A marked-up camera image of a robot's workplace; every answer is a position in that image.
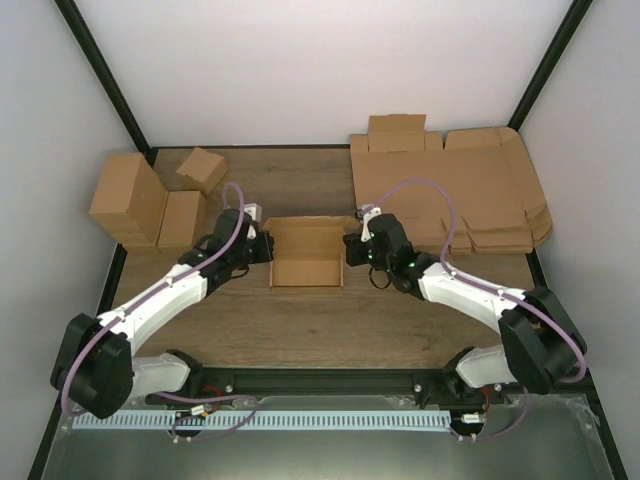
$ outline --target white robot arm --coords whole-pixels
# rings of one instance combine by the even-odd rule
[[[231,279],[234,270],[271,261],[273,239],[258,230],[260,208],[251,204],[245,207],[242,228],[232,246],[205,267],[194,268],[220,252],[239,215],[238,210],[225,210],[213,234],[198,241],[162,279],[129,302],[98,318],[75,317],[65,332],[51,384],[63,390],[70,376],[69,398],[98,418],[109,417],[129,398],[182,389],[193,359],[181,352],[133,356],[169,320]],[[544,310],[586,352],[584,340],[548,289],[525,292],[452,270],[433,255],[415,252],[400,222],[379,208],[365,215],[362,232],[345,235],[344,242],[349,265],[385,270],[401,292],[448,305],[501,335],[502,344],[468,348],[453,359],[455,380],[463,388],[517,381],[531,392],[544,394],[573,368],[576,357],[567,343],[536,326],[519,305],[522,302]],[[103,327],[108,325],[105,333]],[[105,334],[73,372],[80,352],[98,332]]]
[[[586,352],[583,338],[549,289],[507,288],[461,272],[437,256],[415,252],[394,215],[379,207],[363,211],[362,231],[344,236],[347,264],[386,271],[389,284],[401,292],[447,305],[501,335],[499,345],[467,348],[454,357],[462,387],[519,382],[530,392],[546,394],[574,368],[576,350]],[[531,311],[541,311],[556,328],[548,328]]]
[[[62,391],[79,353],[92,337],[111,325],[73,374],[69,390],[72,400],[98,418],[106,418],[129,398],[180,390],[191,371],[190,357],[173,353],[132,357],[169,320],[229,281],[234,270],[246,270],[250,264],[271,261],[273,239],[259,231],[260,213],[258,205],[246,205],[236,240],[205,267],[194,268],[206,263],[230,240],[240,221],[237,209],[225,210],[213,234],[200,239],[163,278],[144,292],[97,318],[81,314],[71,320],[58,352],[51,384]]]

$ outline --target cardboard flap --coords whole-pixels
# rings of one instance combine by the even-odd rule
[[[533,249],[531,232],[522,230],[504,230],[502,232],[469,232],[469,238],[474,248],[481,251],[483,248],[501,249],[513,247],[530,252]]]
[[[444,245],[447,232],[436,217],[400,218],[407,238],[419,247]]]
[[[542,242],[544,239],[548,238],[551,230],[553,230],[552,225],[543,225],[542,227],[531,229],[531,235],[533,236],[534,245],[537,245],[539,242]]]
[[[367,135],[351,135],[351,155],[361,155],[369,152]]]
[[[449,248],[451,253],[471,253],[471,239],[466,232],[456,233]]]
[[[527,217],[533,217],[547,206],[538,174],[518,132],[509,127],[500,127],[497,130]]]
[[[532,229],[540,228],[540,227],[550,227],[551,220],[551,212],[549,211],[549,207],[545,207],[542,211],[534,217],[528,217],[529,225]]]
[[[503,211],[500,215],[487,210],[468,211],[462,215],[467,229],[472,232],[496,230],[522,230],[528,228],[524,212]]]
[[[369,133],[373,132],[422,132],[427,116],[422,115],[371,115]]]
[[[462,217],[462,215],[460,215],[460,212],[456,212],[457,213],[457,217],[456,217],[456,235],[458,235],[459,233],[466,233],[467,230],[469,229],[469,226],[467,225],[467,222],[465,222],[464,218]],[[451,215],[443,215],[440,218],[442,225],[444,226],[444,230],[445,232],[447,232],[447,234],[449,233],[449,231],[451,230]]]
[[[553,227],[549,227],[549,230],[544,233],[544,234],[540,234],[539,232],[533,232],[533,246],[534,247],[539,247],[540,245],[542,245],[544,242],[547,241],[547,239],[551,236],[551,232],[553,232]]]
[[[444,149],[442,132],[424,132],[424,149],[425,150]]]
[[[271,286],[341,286],[342,263],[340,254],[281,254],[271,264]]]
[[[524,245],[503,245],[500,247],[479,247],[474,245],[473,250],[482,254],[504,254],[504,253],[531,253],[533,248]]]
[[[454,130],[447,134],[445,150],[460,148],[494,147],[500,145],[500,135],[496,128],[473,128]]]
[[[369,152],[424,151],[424,132],[374,132],[369,134]]]

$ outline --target small cardboard box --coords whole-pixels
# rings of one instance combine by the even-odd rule
[[[140,153],[110,155],[89,214],[123,245],[155,245],[168,192]]]
[[[272,217],[263,229],[274,239],[270,287],[287,293],[331,292],[343,286],[345,228],[351,217]]]
[[[169,192],[164,211],[158,249],[161,253],[181,255],[204,235],[207,200],[199,191]]]
[[[176,173],[185,189],[200,190],[207,197],[227,173],[227,162],[221,155],[194,148]]]
[[[449,193],[456,209],[452,253],[528,253],[551,233],[551,214],[517,132],[508,127],[425,132],[426,115],[369,118],[367,135],[351,137],[358,206],[397,184],[426,178]],[[409,185],[382,205],[409,240],[437,252],[450,229],[447,203],[426,185]]]
[[[132,255],[156,255],[160,253],[158,247],[153,243],[141,243],[137,245],[123,244],[122,247],[127,251],[127,253],[131,253]]]

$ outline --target wooden table surface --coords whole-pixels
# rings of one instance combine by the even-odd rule
[[[286,215],[350,215],[355,197],[349,150],[339,148],[220,149],[229,164],[225,180],[242,186],[263,219]],[[155,170],[170,190],[189,150],[163,149]],[[221,211],[219,186],[207,208],[211,229]],[[175,263],[166,256],[129,255],[114,305],[157,281]],[[504,285],[531,288],[524,255],[454,257],[459,268]],[[177,348],[207,365],[227,367],[440,368],[467,346],[488,346],[488,327],[442,305],[393,289],[376,290],[368,268],[345,268],[337,294],[269,291],[269,266],[254,265],[179,314],[141,348],[156,355]]]

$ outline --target white backdrop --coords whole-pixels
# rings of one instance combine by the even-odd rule
[[[554,232],[539,249],[589,344],[629,478],[640,478],[640,3],[594,2],[522,132]]]
[[[78,0],[152,145],[504,125],[570,0]]]
[[[133,148],[54,2],[0,15],[0,478],[27,478],[64,330],[94,315],[115,242],[87,214],[107,153]]]

